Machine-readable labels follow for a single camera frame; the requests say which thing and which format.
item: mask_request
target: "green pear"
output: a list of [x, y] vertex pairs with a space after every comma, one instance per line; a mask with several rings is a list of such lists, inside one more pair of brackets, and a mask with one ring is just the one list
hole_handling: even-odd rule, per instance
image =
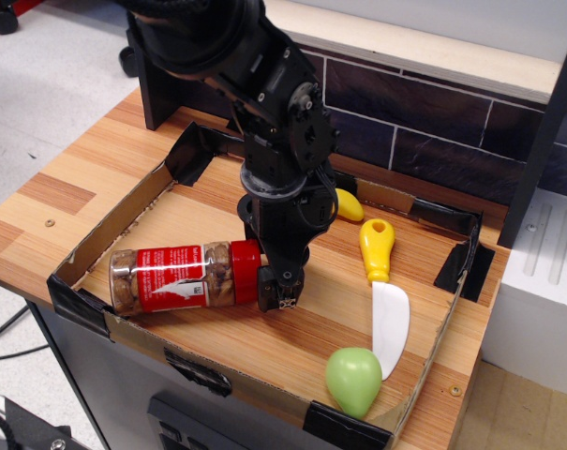
[[327, 362], [329, 392], [343, 412], [356, 419], [368, 412], [379, 393], [381, 378], [379, 359], [367, 349], [340, 349]]

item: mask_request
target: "cable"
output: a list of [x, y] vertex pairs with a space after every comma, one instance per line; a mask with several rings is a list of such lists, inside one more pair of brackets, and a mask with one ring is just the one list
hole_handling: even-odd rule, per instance
[[16, 358], [19, 356], [24, 356], [26, 354], [29, 353], [35, 353], [35, 352], [39, 352], [40, 350], [45, 350], [47, 348], [49, 348], [50, 346], [48, 344], [46, 345], [40, 345], [39, 347], [35, 347], [33, 349], [29, 349], [29, 350], [24, 350], [22, 352], [16, 352], [16, 353], [11, 353], [11, 354], [4, 354], [2, 356], [0, 356], [0, 361], [4, 360], [4, 359], [10, 359], [10, 358]]
[[12, 428], [10, 427], [6, 419], [1, 415], [0, 415], [0, 429], [2, 429], [2, 432], [4, 433], [4, 437], [6, 438], [8, 450], [17, 450], [18, 447], [17, 447], [17, 441], [14, 437], [14, 432], [12, 431]]
[[4, 333], [9, 326], [15, 323], [25, 312], [29, 310], [29, 307], [25, 306], [19, 312], [17, 312], [14, 316], [6, 321], [2, 326], [0, 326], [0, 335]]
[[[13, 323], [15, 323], [28, 310], [29, 310], [29, 307], [27, 307], [27, 306], [22, 307], [14, 316], [12, 316], [2, 326], [0, 326], [0, 335], [2, 333], [4, 333]], [[40, 350], [47, 349], [48, 347], [49, 347], [49, 345], [42, 345], [42, 346], [35, 347], [33, 349], [25, 350], [25, 351], [22, 351], [22, 352], [5, 354], [5, 355], [0, 356], [0, 361], [4, 360], [4, 359], [16, 358], [18, 356], [23, 356], [23, 355], [29, 354], [29, 353], [38, 352]]]
[[305, 225], [307, 227], [311, 228], [312, 230], [317, 230], [317, 231], [323, 230], [324, 231], [329, 226], [331, 226], [331, 224], [335, 221], [335, 219], [337, 217], [337, 212], [339, 210], [339, 199], [337, 198], [335, 185], [329, 179], [329, 177], [327, 176], [327, 173], [325, 172], [324, 168], [321, 165], [319, 167], [317, 167], [317, 169], [315, 170], [315, 174], [321, 180], [322, 185], [324, 186], [325, 189], [327, 189], [327, 192], [329, 192], [329, 194], [331, 195], [331, 198], [333, 199], [333, 205], [334, 205], [333, 213], [331, 214], [331, 216], [329, 217], [329, 219], [325, 223], [321, 223], [321, 224], [311, 223], [306, 218], [306, 216], [304, 215], [304, 211], [302, 210], [301, 202], [297, 202], [295, 205], [296, 205], [297, 210], [298, 210], [299, 218], [305, 223]]

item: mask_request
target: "red jar lid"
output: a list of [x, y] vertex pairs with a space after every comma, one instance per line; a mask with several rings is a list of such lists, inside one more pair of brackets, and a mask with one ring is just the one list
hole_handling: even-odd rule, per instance
[[235, 284], [235, 303], [258, 302], [258, 268], [261, 249], [256, 239], [231, 242], [231, 260]]

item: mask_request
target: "wooden table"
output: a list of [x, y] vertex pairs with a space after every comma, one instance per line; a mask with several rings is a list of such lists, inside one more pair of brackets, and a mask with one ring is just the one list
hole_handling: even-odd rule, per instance
[[[48, 276], [156, 167], [192, 120], [212, 128], [225, 126], [221, 119], [182, 109], [157, 131], [147, 130], [141, 96], [136, 91], [0, 205], [0, 285], [51, 309]], [[400, 186], [410, 185], [416, 193], [431, 192], [431, 186], [418, 180], [407, 184], [392, 173], [343, 159], [338, 157], [334, 163], [353, 164], [355, 172], [383, 177]], [[496, 250], [496, 257], [479, 302], [458, 300], [449, 329], [396, 447], [404, 450], [442, 449], [451, 445], [509, 255], [509, 250], [495, 245], [501, 215], [505, 213], [501, 207], [442, 188], [434, 190], [439, 200], [488, 212], [481, 241]]]

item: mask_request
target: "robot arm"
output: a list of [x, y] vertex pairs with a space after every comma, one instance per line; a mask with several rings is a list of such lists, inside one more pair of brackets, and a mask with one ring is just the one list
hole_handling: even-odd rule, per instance
[[244, 134], [238, 205], [246, 237], [269, 265], [259, 272], [259, 306], [293, 308], [304, 286], [308, 244], [336, 217], [329, 124], [314, 68], [265, 16], [262, 0], [117, 0], [152, 63], [203, 81], [231, 100]]

